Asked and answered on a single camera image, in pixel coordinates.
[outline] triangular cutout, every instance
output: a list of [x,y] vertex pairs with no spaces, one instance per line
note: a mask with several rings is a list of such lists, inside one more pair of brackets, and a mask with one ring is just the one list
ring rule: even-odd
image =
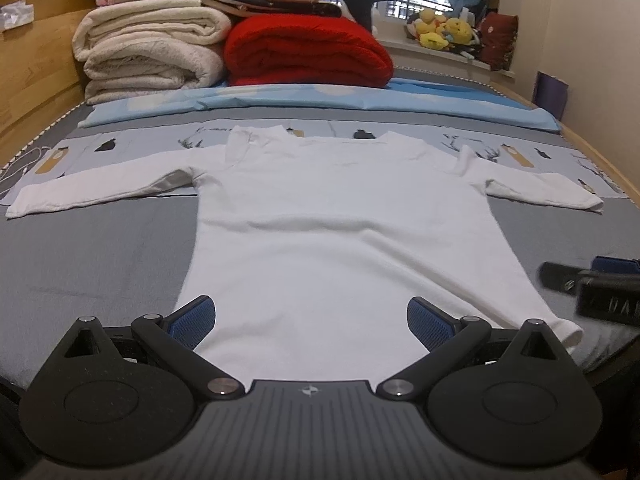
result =
[[554,351],[540,332],[534,332],[529,336],[521,354],[526,357],[536,357],[538,359],[548,359],[550,361],[556,360]]
[[94,335],[91,330],[81,330],[78,333],[76,340],[71,343],[71,346],[65,353],[65,357],[79,357],[82,355],[95,355],[100,353],[98,345],[95,342]]

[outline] gray ribbed panel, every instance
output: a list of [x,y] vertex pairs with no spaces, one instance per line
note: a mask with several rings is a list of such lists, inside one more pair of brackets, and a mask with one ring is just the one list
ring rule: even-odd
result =
[[579,462],[539,472],[476,463],[444,446],[417,409],[375,397],[363,381],[259,381],[210,404],[186,437],[144,463],[108,471],[38,464],[28,480],[582,480]]

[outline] purple object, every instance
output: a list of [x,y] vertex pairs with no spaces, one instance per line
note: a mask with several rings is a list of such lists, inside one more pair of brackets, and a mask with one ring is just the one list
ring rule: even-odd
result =
[[532,102],[544,108],[558,121],[562,120],[568,98],[569,85],[549,74],[538,72],[536,86],[533,89]]

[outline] white plastic package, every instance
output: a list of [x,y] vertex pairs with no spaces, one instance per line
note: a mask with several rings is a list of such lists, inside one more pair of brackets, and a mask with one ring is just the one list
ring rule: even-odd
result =
[[20,27],[33,21],[33,5],[27,5],[26,0],[13,2],[0,7],[0,30]]

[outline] wooden bed frame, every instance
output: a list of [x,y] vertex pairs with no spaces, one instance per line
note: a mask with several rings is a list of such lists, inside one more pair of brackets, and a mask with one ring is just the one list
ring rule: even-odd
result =
[[[17,0],[0,0],[0,6]],[[71,38],[95,0],[27,0],[35,21],[0,33],[0,168],[44,128],[84,100],[87,79],[71,53]],[[492,86],[525,105],[513,91]],[[579,134],[562,136],[587,155],[640,205],[640,182],[632,182]]]

